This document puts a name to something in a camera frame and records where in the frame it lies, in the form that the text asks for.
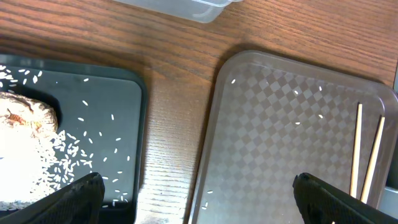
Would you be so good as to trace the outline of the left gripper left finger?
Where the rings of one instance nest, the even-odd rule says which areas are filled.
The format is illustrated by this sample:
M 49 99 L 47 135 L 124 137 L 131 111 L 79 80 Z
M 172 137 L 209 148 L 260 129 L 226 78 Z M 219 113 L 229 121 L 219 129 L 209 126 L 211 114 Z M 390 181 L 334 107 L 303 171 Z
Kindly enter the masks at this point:
M 93 172 L 22 210 L 1 212 L 1 223 L 98 223 L 104 192 L 102 176 Z

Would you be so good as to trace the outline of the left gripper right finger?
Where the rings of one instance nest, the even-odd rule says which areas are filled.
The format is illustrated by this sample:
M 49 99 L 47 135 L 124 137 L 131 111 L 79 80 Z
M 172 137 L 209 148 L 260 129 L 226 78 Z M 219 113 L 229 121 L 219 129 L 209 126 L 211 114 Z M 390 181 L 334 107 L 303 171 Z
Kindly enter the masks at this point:
M 294 179 L 294 199 L 305 224 L 397 224 L 397 219 L 309 174 Z

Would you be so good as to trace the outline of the white rice pile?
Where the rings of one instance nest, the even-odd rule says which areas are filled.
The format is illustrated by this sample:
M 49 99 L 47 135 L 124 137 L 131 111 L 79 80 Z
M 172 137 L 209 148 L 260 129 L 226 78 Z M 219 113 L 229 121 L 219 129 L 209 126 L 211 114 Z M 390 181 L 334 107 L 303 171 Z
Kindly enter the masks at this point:
M 41 139 L 1 131 L 2 210 L 24 208 L 75 181 L 61 187 L 57 173 L 52 172 L 52 167 L 60 164 L 55 149 L 62 142 L 58 130 Z

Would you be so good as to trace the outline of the wooden chopstick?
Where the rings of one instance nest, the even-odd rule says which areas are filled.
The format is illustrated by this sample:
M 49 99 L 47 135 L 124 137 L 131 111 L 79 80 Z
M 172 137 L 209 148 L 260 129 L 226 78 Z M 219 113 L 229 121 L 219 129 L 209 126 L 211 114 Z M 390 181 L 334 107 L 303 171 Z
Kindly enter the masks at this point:
M 380 145 L 381 145 L 384 123 L 385 123 L 385 117 L 381 116 L 379 124 L 378 124 L 378 128 L 377 128 L 376 136 L 374 139 L 371 156 L 369 159 L 367 173 L 366 173 L 365 180 L 364 180 L 363 190 L 362 190 L 362 194 L 361 194 L 362 203 L 368 202 L 370 189 L 371 189 L 371 185 L 372 185 L 372 181 L 373 181 L 373 176 L 374 176 L 374 172 L 376 169 L 377 157 L 378 157 L 379 149 L 380 149 Z
M 354 145 L 353 145 L 353 159 L 351 165 L 351 182 L 349 194 L 356 198 L 357 188 L 358 188 L 358 174 L 359 174 L 359 160 L 360 160 L 360 150 L 361 150 L 361 128 L 362 128 L 362 117 L 363 117 L 363 105 L 358 104 L 357 114 L 356 114 L 356 126 L 354 135 Z

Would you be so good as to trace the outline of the brown mushroom scrap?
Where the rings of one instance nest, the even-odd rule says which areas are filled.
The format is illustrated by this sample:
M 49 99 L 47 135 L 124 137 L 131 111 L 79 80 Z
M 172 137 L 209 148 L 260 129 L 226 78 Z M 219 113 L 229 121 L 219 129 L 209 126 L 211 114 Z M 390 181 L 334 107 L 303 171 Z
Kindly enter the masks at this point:
M 55 110 L 48 104 L 11 92 L 1 92 L 1 131 L 30 138 L 48 138 L 58 129 Z

